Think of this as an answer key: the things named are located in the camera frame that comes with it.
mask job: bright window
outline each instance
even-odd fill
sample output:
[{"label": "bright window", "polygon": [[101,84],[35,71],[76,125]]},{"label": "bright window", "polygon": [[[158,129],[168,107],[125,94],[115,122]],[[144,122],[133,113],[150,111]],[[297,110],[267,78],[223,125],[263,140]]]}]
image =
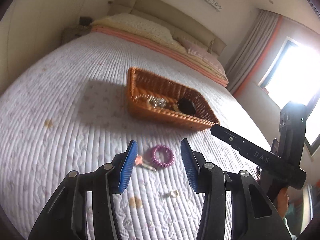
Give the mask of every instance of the bright window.
[{"label": "bright window", "polygon": [[261,87],[281,109],[289,101],[307,106],[306,145],[313,154],[320,145],[320,55],[287,41]]}]

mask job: orange wicker basket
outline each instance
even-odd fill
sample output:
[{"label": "orange wicker basket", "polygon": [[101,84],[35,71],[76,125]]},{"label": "orange wicker basket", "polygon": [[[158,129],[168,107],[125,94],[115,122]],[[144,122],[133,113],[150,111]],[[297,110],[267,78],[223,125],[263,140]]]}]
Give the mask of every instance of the orange wicker basket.
[{"label": "orange wicker basket", "polygon": [[[135,100],[139,95],[164,98],[170,104],[177,103],[180,98],[186,98],[195,104],[196,114],[191,116],[165,108],[154,108]],[[127,97],[129,113],[139,119],[158,121],[194,131],[219,124],[208,102],[198,91],[140,68],[131,67],[128,70]]]}]

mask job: gray curtain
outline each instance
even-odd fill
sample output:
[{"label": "gray curtain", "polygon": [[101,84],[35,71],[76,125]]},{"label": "gray curtain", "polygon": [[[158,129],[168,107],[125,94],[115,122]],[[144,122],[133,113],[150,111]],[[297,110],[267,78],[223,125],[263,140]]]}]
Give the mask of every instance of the gray curtain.
[{"label": "gray curtain", "polygon": [[231,64],[226,67],[229,80],[227,89],[231,94],[237,90],[257,62],[276,27],[279,16],[274,12],[260,11],[248,39]]}]

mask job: hair tie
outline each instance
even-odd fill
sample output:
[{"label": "hair tie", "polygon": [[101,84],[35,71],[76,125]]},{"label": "hair tie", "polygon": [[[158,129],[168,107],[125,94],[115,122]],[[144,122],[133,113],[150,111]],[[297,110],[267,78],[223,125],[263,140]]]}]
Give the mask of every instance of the hair tie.
[{"label": "hair tie", "polygon": [[[162,162],[157,156],[156,152],[162,150],[165,158],[167,159],[166,162]],[[151,162],[158,167],[166,168],[173,164],[174,162],[174,154],[172,150],[166,145],[157,145],[151,149]]]}]

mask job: beige leather headboard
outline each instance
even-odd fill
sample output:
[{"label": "beige leather headboard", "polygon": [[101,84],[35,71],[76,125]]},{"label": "beige leather headboard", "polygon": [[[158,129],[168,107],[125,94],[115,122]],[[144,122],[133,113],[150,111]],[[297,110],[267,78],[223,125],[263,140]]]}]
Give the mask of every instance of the beige leather headboard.
[{"label": "beige leather headboard", "polygon": [[209,53],[221,54],[226,44],[206,27],[160,0],[114,0],[108,15],[130,13],[168,28],[174,39],[185,38]]}]

